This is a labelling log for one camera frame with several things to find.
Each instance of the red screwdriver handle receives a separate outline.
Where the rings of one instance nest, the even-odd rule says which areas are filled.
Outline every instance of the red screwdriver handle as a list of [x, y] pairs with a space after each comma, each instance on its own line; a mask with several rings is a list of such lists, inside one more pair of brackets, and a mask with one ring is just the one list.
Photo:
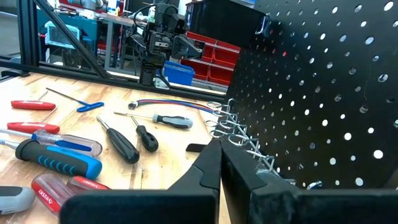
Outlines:
[[17, 109], [25, 110], [53, 110], [56, 105], [37, 100], [14, 100], [11, 101], [11, 106]]
[[7, 129], [22, 131], [31, 134], [39, 129], [44, 129], [46, 132], [52, 134], [57, 134], [60, 131], [60, 127], [57, 125], [45, 124], [40, 122], [11, 122], [7, 123]]

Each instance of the blue screwdriver handle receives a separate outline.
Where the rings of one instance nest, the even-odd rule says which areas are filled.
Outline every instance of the blue screwdriver handle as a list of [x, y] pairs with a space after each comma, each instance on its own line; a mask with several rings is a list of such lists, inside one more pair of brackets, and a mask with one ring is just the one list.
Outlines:
[[86, 112], [95, 108], [99, 108], [100, 106], [104, 106], [103, 102], [89, 104], [79, 100], [79, 103], [83, 104], [84, 106], [82, 106], [81, 108], [77, 108], [77, 112]]
[[36, 162], [41, 166], [70, 176], [80, 175], [95, 180], [102, 170], [102, 163], [90, 156], [55, 146], [43, 146], [38, 141], [22, 141], [15, 156], [23, 161]]

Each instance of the blue hex key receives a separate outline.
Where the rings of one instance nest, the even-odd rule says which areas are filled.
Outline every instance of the blue hex key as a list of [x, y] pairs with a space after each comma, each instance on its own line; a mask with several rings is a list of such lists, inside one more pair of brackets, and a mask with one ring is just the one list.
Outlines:
[[65, 94], [63, 94], [63, 93], [60, 93], [60, 92], [58, 92], [58, 91], [52, 90], [52, 89], [50, 89], [50, 88], [46, 88], [46, 89], [48, 89], [48, 90], [50, 90], [50, 91], [52, 91], [52, 92], [54, 92], [54, 93], [58, 93], [59, 95], [62, 95], [62, 96], [64, 96], [64, 97], [67, 97], [67, 98], [69, 98], [69, 99], [71, 99], [71, 100], [75, 100], [75, 101], [77, 101], [77, 102], [83, 104], [84, 106], [82, 106], [82, 107], [80, 107], [80, 108], [77, 108], [77, 112], [86, 112], [86, 111], [89, 111], [89, 110], [92, 110], [92, 109], [95, 109], [95, 108], [99, 108], [100, 106], [104, 106], [104, 103], [103, 103], [103, 102], [96, 102], [96, 103], [89, 104], [89, 103], [80, 101], [80, 100], [78, 100], [78, 99], [74, 99], [74, 98], [72, 98], [72, 97], [70, 97], [70, 96], [67, 96], [67, 95], [65, 95]]

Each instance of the desk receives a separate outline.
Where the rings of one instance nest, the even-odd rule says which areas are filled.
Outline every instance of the desk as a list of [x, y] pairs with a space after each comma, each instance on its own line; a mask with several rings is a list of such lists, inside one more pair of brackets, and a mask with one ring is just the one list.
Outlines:
[[[42, 98], [42, 101], [57, 104], [58, 110], [45, 122], [59, 125], [60, 134], [94, 139], [102, 144], [103, 152], [98, 159], [103, 163], [103, 170], [97, 181], [112, 189], [167, 189], [189, 169], [198, 156], [194, 152], [185, 152], [186, 146], [190, 143], [207, 144], [211, 139], [204, 121], [216, 119], [212, 114], [177, 105], [142, 106], [134, 110], [134, 113], [184, 115], [193, 120], [193, 127], [187, 131], [154, 124], [151, 120], [138, 119], [138, 122], [145, 125], [159, 141], [158, 151], [149, 153], [143, 148], [141, 142], [137, 141], [136, 127], [130, 117], [113, 114], [113, 110], [127, 110], [127, 104], [130, 101], [140, 98], [181, 98], [36, 73], [29, 77], [17, 77], [0, 83], [0, 103], [2, 104], [0, 126], [5, 128], [6, 123], [11, 121], [40, 121], [44, 118], [48, 111], [15, 110], [11, 108], [10, 101], [35, 100], [45, 91], [46, 86], [85, 102], [103, 101], [105, 103], [102, 108], [77, 113], [76, 109], [81, 105], [75, 101], [52, 92], [48, 92]], [[123, 133], [137, 147], [141, 156], [137, 164], [125, 163], [112, 148], [104, 129], [96, 120], [98, 115], [110, 127]], [[11, 141], [23, 140], [21, 137], [6, 134], [0, 134], [0, 138]], [[44, 172], [55, 174], [65, 183], [70, 178], [35, 163], [20, 161], [15, 158], [12, 149], [0, 146], [0, 185], [30, 187], [33, 178]], [[230, 222], [223, 192], [220, 198], [220, 224], [227, 224]], [[0, 216], [0, 223], [7, 224], [57, 222], [57, 217], [52, 215], [38, 199], [27, 211]]]

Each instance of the transparent screwdriver handle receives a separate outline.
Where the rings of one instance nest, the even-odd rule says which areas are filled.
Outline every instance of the transparent screwdriver handle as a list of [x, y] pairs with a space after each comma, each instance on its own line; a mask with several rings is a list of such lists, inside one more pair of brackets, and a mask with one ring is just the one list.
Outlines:
[[69, 134], [51, 134], [44, 129], [35, 131], [32, 139], [44, 145], [65, 147], [92, 157], [96, 157], [102, 152], [102, 145], [97, 141]]

